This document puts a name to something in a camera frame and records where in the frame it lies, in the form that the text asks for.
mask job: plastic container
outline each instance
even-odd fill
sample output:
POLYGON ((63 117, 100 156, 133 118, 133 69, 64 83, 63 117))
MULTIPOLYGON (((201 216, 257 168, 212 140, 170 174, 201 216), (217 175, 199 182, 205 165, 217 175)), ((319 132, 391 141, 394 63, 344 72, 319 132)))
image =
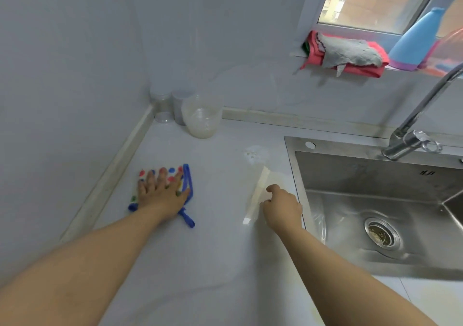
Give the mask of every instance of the plastic container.
POLYGON ((172 99, 174 101, 174 118, 175 122, 179 125, 185 125, 182 116, 182 103, 188 97, 193 95, 192 92, 174 91, 172 92, 172 99))
POLYGON ((224 99, 219 95, 194 95, 182 102, 183 121, 189 132, 199 139, 215 134, 220 120, 224 99))
POLYGON ((154 120, 160 123, 174 121, 172 95, 170 93, 159 95, 151 89, 150 96, 154 104, 154 120))
POLYGON ((418 68, 428 75, 443 77, 461 62, 463 62, 463 28, 452 31, 437 41, 418 68))
POLYGON ((401 70, 416 70, 436 41, 444 13, 444 8, 434 7, 408 29, 389 52, 389 65, 401 70))

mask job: stainless steel sink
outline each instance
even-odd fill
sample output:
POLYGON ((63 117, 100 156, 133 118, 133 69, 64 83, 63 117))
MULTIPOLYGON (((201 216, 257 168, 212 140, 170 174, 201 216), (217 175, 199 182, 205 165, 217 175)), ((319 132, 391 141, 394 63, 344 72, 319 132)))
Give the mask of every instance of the stainless steel sink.
POLYGON ((328 247, 374 275, 463 280, 460 157, 285 142, 306 228, 328 247))

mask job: faucet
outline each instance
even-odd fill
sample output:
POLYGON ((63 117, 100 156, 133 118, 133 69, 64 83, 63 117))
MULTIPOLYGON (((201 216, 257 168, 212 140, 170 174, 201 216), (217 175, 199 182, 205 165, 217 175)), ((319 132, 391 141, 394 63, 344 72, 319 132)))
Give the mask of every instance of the faucet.
POLYGON ((390 160, 397 160, 404 155, 413 152, 415 149, 423 148, 426 152, 441 153, 442 145, 432 140, 423 131, 412 130, 410 128, 418 120, 420 115, 442 95, 450 84, 463 73, 463 63, 460 63, 447 73, 432 88, 420 104, 410 113, 405 121, 392 133, 389 138, 389 146, 381 152, 390 160))

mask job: pink cloth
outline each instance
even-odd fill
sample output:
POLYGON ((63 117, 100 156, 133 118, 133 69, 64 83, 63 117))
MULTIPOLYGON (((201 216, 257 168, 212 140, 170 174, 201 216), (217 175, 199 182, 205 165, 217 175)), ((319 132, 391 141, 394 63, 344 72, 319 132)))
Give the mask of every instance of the pink cloth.
MULTIPOLYGON (((316 42, 316 37, 317 37, 317 32, 315 30, 312 30, 309 32, 309 36, 307 36, 307 43, 309 43, 310 46, 310 54, 307 58, 307 60, 304 62, 304 65, 301 66, 301 69, 304 69, 308 64, 313 64, 316 66, 321 66, 323 62, 323 57, 325 56, 324 52, 321 52, 318 44, 316 42)), ((382 57, 382 66, 376 67, 376 66, 354 66, 350 63, 346 64, 346 67, 344 69, 344 72, 348 72, 351 74, 356 74, 356 75, 362 75, 362 76, 367 76, 369 78, 380 78, 382 73, 384 72, 384 67, 389 64, 389 56, 378 43, 368 41, 368 46, 371 48, 374 48, 375 50, 378 51, 378 53, 382 57)))

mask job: sink drain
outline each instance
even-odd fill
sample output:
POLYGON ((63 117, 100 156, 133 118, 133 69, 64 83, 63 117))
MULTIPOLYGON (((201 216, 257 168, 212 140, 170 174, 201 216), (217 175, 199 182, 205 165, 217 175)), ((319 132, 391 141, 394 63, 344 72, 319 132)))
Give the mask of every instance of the sink drain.
POLYGON ((381 248, 396 250, 400 247, 400 237, 397 231, 380 218, 365 220, 365 230, 371 240, 381 248))

